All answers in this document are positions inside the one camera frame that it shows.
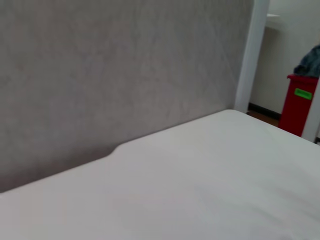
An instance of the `red container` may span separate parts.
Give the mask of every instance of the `red container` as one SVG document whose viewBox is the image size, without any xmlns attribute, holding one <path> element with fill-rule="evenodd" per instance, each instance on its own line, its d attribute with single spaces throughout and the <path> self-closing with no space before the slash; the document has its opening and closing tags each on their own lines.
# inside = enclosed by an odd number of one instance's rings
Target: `red container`
<svg viewBox="0 0 320 240">
<path fill-rule="evenodd" d="M 291 79 L 279 128 L 301 137 L 308 117 L 318 78 L 289 75 Z"/>
</svg>

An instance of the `desk surface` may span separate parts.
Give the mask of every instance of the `desk surface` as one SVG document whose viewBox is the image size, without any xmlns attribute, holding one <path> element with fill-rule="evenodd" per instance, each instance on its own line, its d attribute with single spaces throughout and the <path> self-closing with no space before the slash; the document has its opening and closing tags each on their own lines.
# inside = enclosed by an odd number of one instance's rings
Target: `desk surface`
<svg viewBox="0 0 320 240">
<path fill-rule="evenodd" d="M 234 110 L 0 195 L 4 240 L 320 239 L 320 147 Z"/>
</svg>

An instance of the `green label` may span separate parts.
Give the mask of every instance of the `green label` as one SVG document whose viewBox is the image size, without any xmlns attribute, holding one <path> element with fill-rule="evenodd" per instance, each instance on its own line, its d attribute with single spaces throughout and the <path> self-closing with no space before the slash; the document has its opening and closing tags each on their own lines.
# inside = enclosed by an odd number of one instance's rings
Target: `green label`
<svg viewBox="0 0 320 240">
<path fill-rule="evenodd" d="M 311 92 L 302 90 L 300 88 L 296 88 L 294 90 L 294 95 L 297 95 L 297 96 L 302 97 L 304 99 L 309 99 L 309 100 L 312 99 L 312 93 Z"/>
</svg>

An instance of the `floor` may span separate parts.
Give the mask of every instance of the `floor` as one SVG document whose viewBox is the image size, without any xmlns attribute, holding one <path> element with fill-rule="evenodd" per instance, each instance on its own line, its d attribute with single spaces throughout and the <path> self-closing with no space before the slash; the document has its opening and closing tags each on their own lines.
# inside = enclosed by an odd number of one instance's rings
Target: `floor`
<svg viewBox="0 0 320 240">
<path fill-rule="evenodd" d="M 268 124 L 271 124 L 273 126 L 278 127 L 279 120 L 273 119 L 271 117 L 265 116 L 265 115 L 263 115 L 261 113 L 257 113 L 257 112 L 252 111 L 252 110 L 248 111 L 248 115 L 251 116 L 251 117 L 254 117 L 256 119 L 259 119 L 259 120 L 261 120 L 263 122 L 266 122 Z"/>
</svg>

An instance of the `gray fabric partition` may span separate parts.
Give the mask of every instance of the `gray fabric partition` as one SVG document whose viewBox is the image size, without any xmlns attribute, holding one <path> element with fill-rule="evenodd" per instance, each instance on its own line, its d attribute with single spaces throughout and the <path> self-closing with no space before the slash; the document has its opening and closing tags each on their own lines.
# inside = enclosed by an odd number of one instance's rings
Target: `gray fabric partition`
<svg viewBox="0 0 320 240">
<path fill-rule="evenodd" d="M 253 1 L 2 0 L 0 192 L 232 108 Z"/>
</svg>

